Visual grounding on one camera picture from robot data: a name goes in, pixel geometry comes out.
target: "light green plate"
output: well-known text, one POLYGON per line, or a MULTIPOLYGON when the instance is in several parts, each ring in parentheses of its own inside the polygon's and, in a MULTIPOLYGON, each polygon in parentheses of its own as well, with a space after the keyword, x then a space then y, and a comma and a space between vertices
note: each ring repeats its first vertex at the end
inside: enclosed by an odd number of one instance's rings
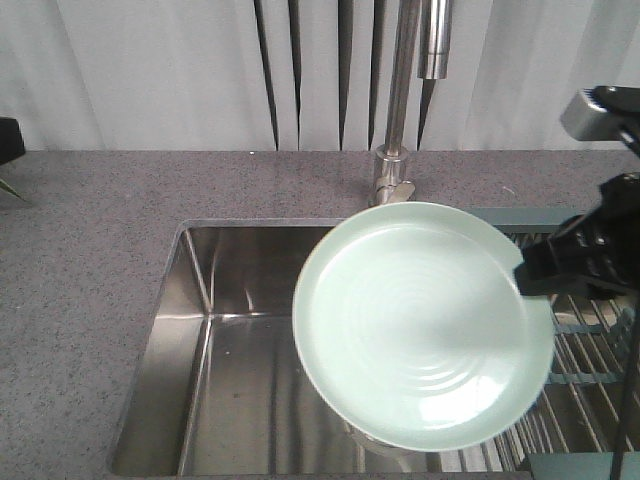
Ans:
POLYGON ((463 448, 514 423, 549 372, 546 298, 523 298, 520 251, 484 221, 406 202, 334 228, 302 269, 296 347, 325 401, 385 443, 463 448))

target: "vertical blind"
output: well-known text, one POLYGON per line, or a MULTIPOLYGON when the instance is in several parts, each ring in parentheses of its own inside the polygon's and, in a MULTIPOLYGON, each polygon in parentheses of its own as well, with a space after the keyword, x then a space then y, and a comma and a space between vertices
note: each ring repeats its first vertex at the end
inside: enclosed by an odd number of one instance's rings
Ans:
MULTIPOLYGON (((0 0, 0 116, 32 150, 375 148, 400 1, 0 0)), ((617 148, 558 117, 579 88, 640 86, 639 23, 639 0, 454 1, 405 146, 617 148)))

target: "gray countertop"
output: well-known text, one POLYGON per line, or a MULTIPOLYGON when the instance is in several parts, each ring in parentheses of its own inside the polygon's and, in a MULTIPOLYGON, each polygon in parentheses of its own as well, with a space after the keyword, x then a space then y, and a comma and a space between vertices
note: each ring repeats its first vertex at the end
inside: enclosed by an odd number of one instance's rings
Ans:
MULTIPOLYGON (((624 151, 424 152, 410 177, 419 200, 584 211, 634 163, 624 151)), ((0 478, 110 477, 182 221, 346 217, 366 206, 371 170, 367 152, 33 152, 0 167, 28 199, 0 195, 0 478)))

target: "plate rim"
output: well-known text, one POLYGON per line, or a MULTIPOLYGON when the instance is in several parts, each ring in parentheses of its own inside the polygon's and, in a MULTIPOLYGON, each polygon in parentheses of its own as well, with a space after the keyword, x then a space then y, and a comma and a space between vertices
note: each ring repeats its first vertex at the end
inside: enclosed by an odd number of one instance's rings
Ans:
MULTIPOLYGON (((551 311, 551 307, 550 304, 547 300, 546 297, 520 297, 520 301, 523 302, 523 304, 526 302, 526 304, 528 305, 534 305, 534 307, 531 308, 539 308, 540 310, 542 310, 544 308, 544 310, 548 313, 548 325, 547 325, 547 330, 548 332, 545 333, 545 336, 547 338, 547 344, 546 345, 541 345, 540 346, 540 352, 541 352, 541 356, 542 357, 546 357, 548 359, 548 363, 545 363, 545 368, 543 369, 542 367, 539 367, 535 370, 531 370, 529 372, 527 372, 528 375, 528 379, 529 381, 527 382, 526 385, 528 386, 533 386, 535 385, 535 388, 529 388, 527 390, 526 393, 531 392, 536 392, 533 395, 526 395, 526 398, 529 399, 530 397, 530 401, 527 402, 527 407, 524 408, 524 410, 515 416, 515 418, 511 418, 512 416, 507 417, 508 421, 504 421, 504 422, 500 422, 501 427, 499 430, 497 431, 493 431, 493 433, 488 434, 488 435, 478 435, 477 437, 473 438, 470 441, 466 441, 466 442, 457 442, 455 444, 450 444, 450 445, 446 445, 446 446, 441 446, 438 447, 436 445, 426 445, 427 443, 431 443, 433 444, 434 442, 422 442, 421 444, 410 444, 410 443, 405 443, 405 442, 399 442, 399 441, 395 441, 392 438, 383 438, 379 435, 379 433, 373 433, 371 431, 371 429, 367 428, 367 426, 363 426, 361 424, 359 424, 357 421, 353 421, 353 418, 350 418, 350 415, 347 413, 345 414, 343 409, 340 408, 339 406, 335 405, 334 401, 330 398, 330 396, 328 396, 328 392, 323 391, 322 388, 319 388, 319 382, 317 381, 316 377, 316 370, 322 370, 322 369, 317 369, 315 367, 310 368, 309 363, 307 361, 306 358, 306 354, 304 352, 304 347, 301 346, 302 343, 300 341, 300 333, 299 333, 299 315, 297 314, 297 312, 299 312, 300 308, 300 296, 301 296, 301 292, 304 289, 308 289, 308 287, 305 284, 305 279, 310 275, 308 272, 315 266, 314 264, 316 262, 319 262, 318 260, 318 253, 317 252, 322 252, 326 247, 325 245, 327 245, 330 241, 332 241, 332 239, 335 237, 334 232, 338 231, 338 233, 340 233, 342 230, 346 229, 349 227, 349 225, 352 224, 352 222, 354 221, 358 221, 359 219, 361 219, 364 216, 368 216, 368 215, 373 215, 373 214, 378 214, 377 212, 380 212, 381 209, 387 209, 387 210, 403 210, 403 209, 425 209, 425 212, 427 210, 441 210, 441 211, 448 211, 449 213, 453 214, 453 215, 457 215, 457 216, 461 216, 461 217, 465 217, 469 220, 471 220, 472 222, 475 222, 477 225, 482 225, 482 228, 490 228, 492 231, 503 235, 502 232, 500 232, 498 229, 496 229, 493 225, 489 224, 488 222, 482 220, 481 218, 476 217, 475 215, 466 212, 464 210, 460 210, 457 209, 455 207, 451 207, 448 205, 441 205, 441 204, 437 204, 437 203, 430 203, 430 202, 402 202, 402 203, 395 203, 395 204, 387 204, 387 205, 381 205, 381 206, 376 206, 376 207, 372 207, 369 208, 367 210, 363 210, 361 212, 356 213, 355 215, 345 219, 344 221, 342 221, 341 223, 339 223, 336 227, 334 227, 332 230, 330 230, 327 235, 325 235, 320 242, 318 242, 318 244, 314 247, 314 249, 311 251, 311 253, 309 254, 309 256, 307 257, 306 261, 304 262, 304 265, 300 271, 300 274, 298 276, 298 280, 296 282, 296 287, 294 290, 294 296, 293 296, 293 305, 292 305, 292 325, 293 325, 293 336, 294 336, 294 343, 296 345, 296 350, 298 352, 298 356, 300 358, 300 362, 302 363, 302 366, 309 378, 309 380, 311 381, 311 383, 313 384, 316 392, 322 397, 322 399, 332 408, 332 410, 334 412, 336 412, 343 420, 345 420, 346 422, 348 422, 350 425, 352 425, 353 427, 357 428, 358 430, 364 432, 367 435, 370 435, 371 437, 373 437, 374 439, 384 442, 386 444, 389 444, 391 446, 395 446, 395 447, 400 447, 400 448, 404 448, 404 449, 408 449, 408 450, 414 450, 414 451, 423 451, 423 452, 438 452, 438 451, 447 451, 447 450, 457 450, 457 449, 462 449, 462 448, 466 448, 472 445, 477 445, 479 443, 482 443, 483 441, 486 441, 490 438, 495 437, 496 435, 500 434, 501 432, 503 432, 504 430, 506 430, 507 428, 509 428, 509 426, 511 426, 512 424, 514 424, 515 422, 517 422, 517 420, 524 415, 527 410, 530 408, 531 405, 533 405, 533 403, 535 402, 535 400, 537 399, 537 397, 540 394, 540 391, 542 390, 542 388, 544 388, 544 384, 546 382, 546 379, 548 377, 548 372, 550 370, 551 364, 552 364, 552 360, 553 360, 553 349, 554 349, 554 330, 553 330, 553 323, 552 323, 552 311, 551 311)), ((469 237, 468 235, 465 235, 464 233, 461 233, 462 235, 464 235, 467 238, 470 238, 471 240, 474 240, 473 237, 469 237)), ((517 253, 518 257, 520 258, 520 260, 522 260, 522 256, 520 253, 520 249, 515 246, 509 239, 506 238, 506 236, 503 237, 505 240, 505 247, 509 248, 509 246, 511 246, 512 248, 510 248, 512 250, 512 253, 517 253)), ((508 275, 507 278, 510 280, 510 283, 512 283, 513 286, 515 286, 515 282, 513 280, 513 275, 510 274, 510 272, 508 271, 508 268, 503 264, 502 261, 496 259, 493 255, 491 255, 492 260, 499 265, 500 269, 503 271, 503 273, 505 275, 508 275)), ((321 373, 319 374, 319 376, 324 376, 326 377, 326 370, 325 370, 325 374, 322 375, 321 373)), ((448 427, 446 429, 447 432, 452 431, 453 429, 455 429, 456 426, 452 426, 452 427, 448 427)))

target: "faucet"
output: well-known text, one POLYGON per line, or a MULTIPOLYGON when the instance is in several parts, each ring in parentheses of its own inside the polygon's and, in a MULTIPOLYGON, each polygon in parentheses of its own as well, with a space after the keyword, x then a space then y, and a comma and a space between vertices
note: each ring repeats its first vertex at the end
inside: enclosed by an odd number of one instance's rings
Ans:
POLYGON ((415 185, 407 180, 409 152, 402 146, 409 83, 418 18, 422 6, 422 39, 419 76, 445 78, 451 32, 453 0, 400 0, 396 45, 389 92, 389 112, 384 145, 375 151, 373 188, 369 204, 383 205, 411 200, 415 185))

